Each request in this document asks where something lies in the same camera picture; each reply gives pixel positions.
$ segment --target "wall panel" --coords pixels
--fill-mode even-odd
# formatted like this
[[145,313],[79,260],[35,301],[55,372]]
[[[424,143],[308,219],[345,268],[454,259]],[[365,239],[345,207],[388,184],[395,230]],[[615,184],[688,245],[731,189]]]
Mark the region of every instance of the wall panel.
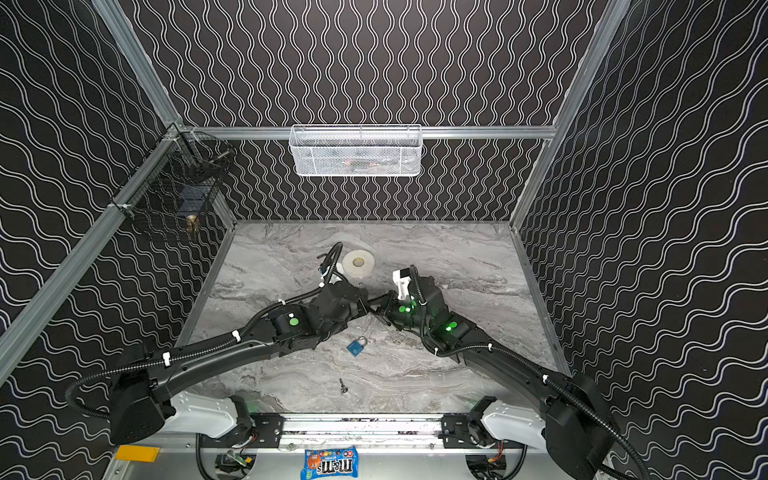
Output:
[[121,0],[198,126],[552,124],[605,0]]
[[0,333],[164,128],[87,0],[0,3]]
[[[0,387],[0,478],[101,478],[109,424],[69,408],[65,389],[114,366],[126,346],[173,346],[223,239],[211,217],[199,243],[151,243],[127,223],[115,234]],[[106,406],[106,383],[80,397]]]
[[768,475],[767,112],[767,3],[636,1],[521,229],[657,478]]
[[505,221],[541,144],[425,141],[418,177],[300,177],[287,142],[244,141],[223,192],[241,220]]

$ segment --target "gray marble surface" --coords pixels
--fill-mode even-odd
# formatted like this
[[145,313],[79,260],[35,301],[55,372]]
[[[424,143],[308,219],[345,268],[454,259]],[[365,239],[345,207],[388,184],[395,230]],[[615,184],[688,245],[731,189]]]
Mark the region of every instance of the gray marble surface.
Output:
[[[279,298],[315,287],[317,255],[336,241],[364,249],[376,267],[362,281],[371,296],[393,289],[392,271],[414,263],[434,276],[452,310],[506,346],[554,369],[551,350],[505,224],[245,223],[206,303],[192,341],[242,326]],[[346,347],[364,336],[357,356]],[[349,388],[340,392],[339,378]],[[252,411],[464,412],[483,395],[526,405],[516,392],[440,359],[418,338],[368,315],[318,345],[208,379],[194,391],[240,395]]]

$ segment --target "m&m's bag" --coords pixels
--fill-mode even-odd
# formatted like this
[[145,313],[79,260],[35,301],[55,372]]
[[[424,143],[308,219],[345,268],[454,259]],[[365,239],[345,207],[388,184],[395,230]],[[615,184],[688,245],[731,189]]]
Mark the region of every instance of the m&m's bag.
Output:
[[305,450],[301,480],[313,478],[357,476],[357,450],[355,447],[333,450]]

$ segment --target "roll of tape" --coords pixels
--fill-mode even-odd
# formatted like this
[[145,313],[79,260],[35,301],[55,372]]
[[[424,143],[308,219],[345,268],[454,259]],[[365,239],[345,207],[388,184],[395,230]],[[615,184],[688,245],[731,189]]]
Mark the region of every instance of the roll of tape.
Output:
[[352,250],[341,261],[344,267],[344,275],[354,278],[363,278],[373,271],[376,262],[368,250]]

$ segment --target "white wire basket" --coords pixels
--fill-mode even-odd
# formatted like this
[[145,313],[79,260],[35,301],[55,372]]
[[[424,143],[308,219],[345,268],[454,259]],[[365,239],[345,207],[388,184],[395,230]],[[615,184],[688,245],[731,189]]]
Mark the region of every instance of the white wire basket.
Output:
[[421,125],[293,125],[288,146],[304,177],[414,177]]

